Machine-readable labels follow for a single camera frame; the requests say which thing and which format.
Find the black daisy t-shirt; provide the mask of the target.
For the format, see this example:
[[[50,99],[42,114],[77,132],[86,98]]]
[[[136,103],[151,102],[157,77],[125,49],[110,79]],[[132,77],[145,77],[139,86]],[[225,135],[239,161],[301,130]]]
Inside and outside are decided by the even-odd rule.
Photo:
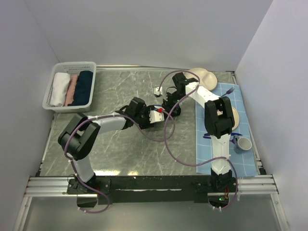
[[[167,115],[170,115],[171,117],[178,117],[181,115],[181,108],[179,106],[177,106],[173,111],[171,111],[171,107],[168,107],[166,109],[161,104],[154,104],[150,105],[150,110],[164,115],[165,118],[167,117]]]

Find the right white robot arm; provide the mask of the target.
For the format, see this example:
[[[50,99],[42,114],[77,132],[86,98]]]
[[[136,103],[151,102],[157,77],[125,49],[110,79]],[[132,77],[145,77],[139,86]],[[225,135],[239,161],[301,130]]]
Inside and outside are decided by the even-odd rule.
[[[174,110],[180,108],[180,103],[186,98],[190,97],[200,104],[204,109],[204,125],[205,129],[210,135],[212,142],[213,158],[195,164],[195,167],[211,163],[211,188],[217,192],[224,190],[227,185],[227,179],[232,177],[232,170],[230,162],[229,145],[232,133],[232,128],[235,125],[234,116],[232,112],[231,101],[227,96],[217,96],[205,87],[201,86],[201,80],[197,74],[191,71],[187,73],[192,74],[192,78],[186,78],[184,71],[176,70],[168,73],[164,78],[173,74],[172,77],[176,91],[168,93],[167,98],[163,100],[163,108],[167,110],[167,117],[165,123],[172,116],[178,116]]]

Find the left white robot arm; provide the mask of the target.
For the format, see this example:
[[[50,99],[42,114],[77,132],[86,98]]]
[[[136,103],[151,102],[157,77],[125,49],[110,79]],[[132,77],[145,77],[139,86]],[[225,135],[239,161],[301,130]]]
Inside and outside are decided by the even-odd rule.
[[[155,123],[164,121],[162,112],[159,106],[147,106],[144,100],[135,97],[128,105],[108,115],[86,116],[77,113],[59,136],[58,143],[79,177],[78,187],[84,193],[95,189],[96,175],[89,154],[99,134],[124,130],[135,124],[140,129],[152,128]]]

